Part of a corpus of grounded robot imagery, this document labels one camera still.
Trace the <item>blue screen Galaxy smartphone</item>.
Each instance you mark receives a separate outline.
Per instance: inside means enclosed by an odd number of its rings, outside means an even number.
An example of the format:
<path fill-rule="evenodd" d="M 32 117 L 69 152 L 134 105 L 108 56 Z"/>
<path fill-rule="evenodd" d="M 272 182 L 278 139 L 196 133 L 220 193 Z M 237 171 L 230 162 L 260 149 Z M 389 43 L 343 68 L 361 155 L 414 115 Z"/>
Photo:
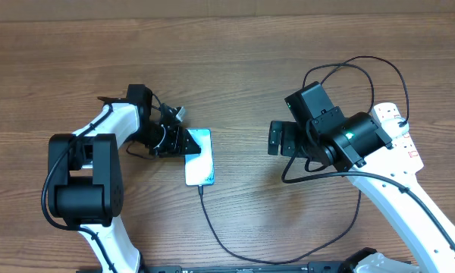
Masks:
<path fill-rule="evenodd" d="M 200 147 L 198 154 L 186 155 L 184 174 L 187 186 L 209 186 L 215 183 L 212 135 L 208 128 L 188 128 L 187 131 Z"/>

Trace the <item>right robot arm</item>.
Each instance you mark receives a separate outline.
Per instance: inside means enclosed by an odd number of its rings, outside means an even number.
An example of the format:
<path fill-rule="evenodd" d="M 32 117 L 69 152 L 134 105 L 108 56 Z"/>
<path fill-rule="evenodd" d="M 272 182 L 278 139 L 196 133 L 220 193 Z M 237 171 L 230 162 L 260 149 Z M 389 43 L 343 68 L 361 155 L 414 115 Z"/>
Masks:
<path fill-rule="evenodd" d="M 346 117 L 318 82 L 285 99 L 294 117 L 272 121 L 268 154 L 334 167 L 388 220 L 414 255 L 411 265 L 364 249 L 341 272 L 455 272 L 455 225 L 419 185 L 423 167 L 409 125 L 393 103 Z"/>

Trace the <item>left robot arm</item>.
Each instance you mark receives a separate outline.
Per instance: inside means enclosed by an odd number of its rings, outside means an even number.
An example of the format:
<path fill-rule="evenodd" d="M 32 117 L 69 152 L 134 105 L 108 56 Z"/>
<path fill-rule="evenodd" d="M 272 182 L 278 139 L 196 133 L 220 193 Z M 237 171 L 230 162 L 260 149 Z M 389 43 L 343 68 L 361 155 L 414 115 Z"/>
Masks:
<path fill-rule="evenodd" d="M 124 98 L 102 97 L 102 110 L 86 126 L 49 139 L 48 174 L 41 210 L 54 228 L 81 234 L 101 272 L 146 272 L 131 243 L 121 210 L 124 184 L 119 148 L 141 143 L 155 158 L 198 154 L 199 144 L 182 127 L 186 110 L 160 102 L 143 84 Z"/>

